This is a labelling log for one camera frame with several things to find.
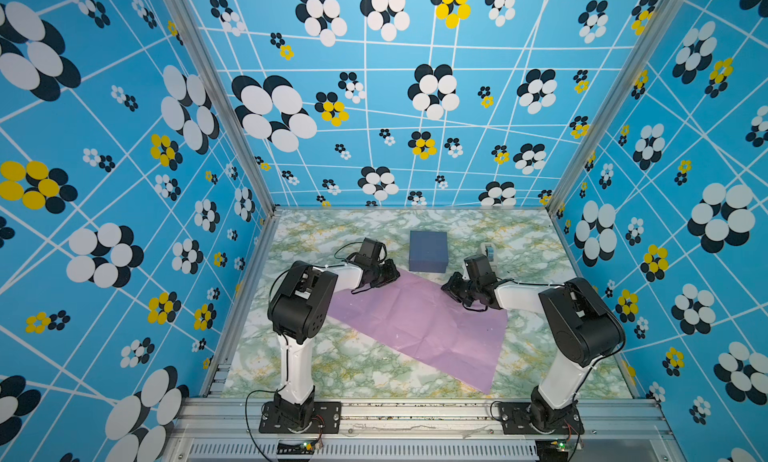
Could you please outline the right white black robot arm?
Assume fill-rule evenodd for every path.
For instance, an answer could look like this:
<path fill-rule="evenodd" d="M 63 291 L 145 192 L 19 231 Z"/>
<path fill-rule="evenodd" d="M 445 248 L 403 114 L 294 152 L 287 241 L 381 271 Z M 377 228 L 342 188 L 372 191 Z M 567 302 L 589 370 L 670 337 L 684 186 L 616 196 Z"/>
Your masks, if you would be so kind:
<path fill-rule="evenodd" d="M 592 369 L 626 343 L 620 321 L 583 277 L 556 283 L 502 279 L 487 256 L 474 255 L 464 259 L 464 270 L 453 273 L 441 290 L 467 310 L 479 303 L 483 310 L 545 316 L 557 352 L 531 394 L 529 423 L 540 433 L 552 433 L 575 419 L 577 395 Z"/>

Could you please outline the dark blue gift box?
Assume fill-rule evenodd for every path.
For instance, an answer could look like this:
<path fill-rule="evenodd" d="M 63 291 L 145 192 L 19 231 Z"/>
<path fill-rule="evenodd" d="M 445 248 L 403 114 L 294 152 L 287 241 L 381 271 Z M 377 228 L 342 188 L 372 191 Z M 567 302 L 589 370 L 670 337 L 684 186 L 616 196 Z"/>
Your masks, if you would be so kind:
<path fill-rule="evenodd" d="M 448 263 L 446 232 L 410 231 L 408 266 L 411 272 L 444 273 Z"/>

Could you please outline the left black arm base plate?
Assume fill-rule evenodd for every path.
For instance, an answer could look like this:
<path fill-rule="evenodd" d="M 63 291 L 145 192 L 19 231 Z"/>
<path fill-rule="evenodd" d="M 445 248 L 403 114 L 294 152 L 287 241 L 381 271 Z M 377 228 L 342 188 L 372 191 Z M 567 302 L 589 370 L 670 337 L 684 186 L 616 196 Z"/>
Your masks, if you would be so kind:
<path fill-rule="evenodd" d="M 337 434 L 342 404 L 315 401 L 306 407 L 274 401 L 263 405 L 258 432 L 262 434 Z"/>

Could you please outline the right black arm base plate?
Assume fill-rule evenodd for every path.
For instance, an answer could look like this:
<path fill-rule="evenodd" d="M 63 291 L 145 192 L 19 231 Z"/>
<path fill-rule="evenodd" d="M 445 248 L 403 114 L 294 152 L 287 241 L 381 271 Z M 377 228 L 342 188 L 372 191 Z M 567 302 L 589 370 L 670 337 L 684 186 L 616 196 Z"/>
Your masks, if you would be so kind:
<path fill-rule="evenodd" d="M 556 437 L 585 433 L 576 404 L 552 409 L 546 403 L 500 402 L 497 407 L 505 435 Z"/>

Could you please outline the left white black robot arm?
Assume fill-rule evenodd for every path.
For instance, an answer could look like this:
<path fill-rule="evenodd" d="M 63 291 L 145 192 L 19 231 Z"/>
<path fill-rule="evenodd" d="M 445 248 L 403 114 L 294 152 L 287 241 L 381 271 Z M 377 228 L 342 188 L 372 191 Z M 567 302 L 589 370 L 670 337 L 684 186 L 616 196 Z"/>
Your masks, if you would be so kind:
<path fill-rule="evenodd" d="M 360 248 L 330 265 L 294 262 L 278 278 L 267 317 L 281 350 L 281 381 L 273 397 L 280 418 L 298 429 L 314 415 L 315 384 L 311 375 L 314 337 L 323 327 L 333 295 L 380 288 L 399 278 L 386 245 L 365 238 Z"/>

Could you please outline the purple wrapping paper sheet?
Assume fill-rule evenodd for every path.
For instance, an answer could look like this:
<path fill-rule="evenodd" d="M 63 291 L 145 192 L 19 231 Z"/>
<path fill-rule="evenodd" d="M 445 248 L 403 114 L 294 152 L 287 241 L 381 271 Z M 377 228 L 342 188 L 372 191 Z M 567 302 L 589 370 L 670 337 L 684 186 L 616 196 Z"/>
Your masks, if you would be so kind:
<path fill-rule="evenodd" d="M 503 311 L 468 311 L 407 270 L 383 287 L 336 292 L 328 315 L 488 394 L 508 324 Z"/>

